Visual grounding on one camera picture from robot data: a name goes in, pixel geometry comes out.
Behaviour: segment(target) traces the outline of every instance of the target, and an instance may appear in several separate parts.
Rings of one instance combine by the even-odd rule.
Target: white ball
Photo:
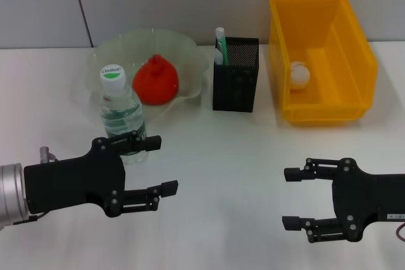
[[[304,64],[305,63],[300,61],[294,61],[291,63],[291,90],[301,90],[305,89],[307,86],[309,79],[311,78],[311,74]]]

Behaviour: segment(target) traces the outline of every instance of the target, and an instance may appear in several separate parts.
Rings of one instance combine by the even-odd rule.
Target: mesh pen holder
[[[225,40],[228,65],[214,63],[213,110],[252,112],[259,72],[259,39]]]

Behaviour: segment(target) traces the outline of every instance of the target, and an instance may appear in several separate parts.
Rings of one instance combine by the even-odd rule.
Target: clear bowl
[[[176,68],[178,92],[166,104],[143,104],[147,119],[201,93],[203,73],[208,69],[208,60],[191,38],[163,28],[138,28],[102,43],[94,50],[87,63],[86,87],[100,95],[103,86],[99,72],[107,64],[122,66],[127,75],[127,82],[132,85],[139,68],[154,54],[162,55]]]

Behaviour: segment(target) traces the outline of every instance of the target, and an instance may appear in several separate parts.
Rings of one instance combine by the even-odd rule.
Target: white tabletop
[[[177,195],[157,212],[107,218],[94,205],[54,211],[0,232],[7,270],[402,269],[399,223],[374,223],[359,243],[310,244],[285,231],[282,216],[332,218],[329,181],[286,183],[283,170],[307,157],[353,157],[369,173],[405,173],[405,42],[371,44],[380,63],[375,102],[340,128],[294,128],[281,121],[268,84],[267,49],[253,113],[214,112],[212,67],[200,99],[147,124],[159,151],[127,167],[127,189],[177,179]],[[214,48],[202,47],[213,61]],[[104,135],[84,87],[92,49],[0,51],[0,160],[39,162],[47,145],[78,157]]]

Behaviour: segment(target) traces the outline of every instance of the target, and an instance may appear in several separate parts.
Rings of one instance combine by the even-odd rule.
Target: yellow plastic bin
[[[270,0],[269,56],[282,116],[292,123],[356,120],[371,108],[377,61],[349,0]],[[290,89],[290,65],[311,78]]]

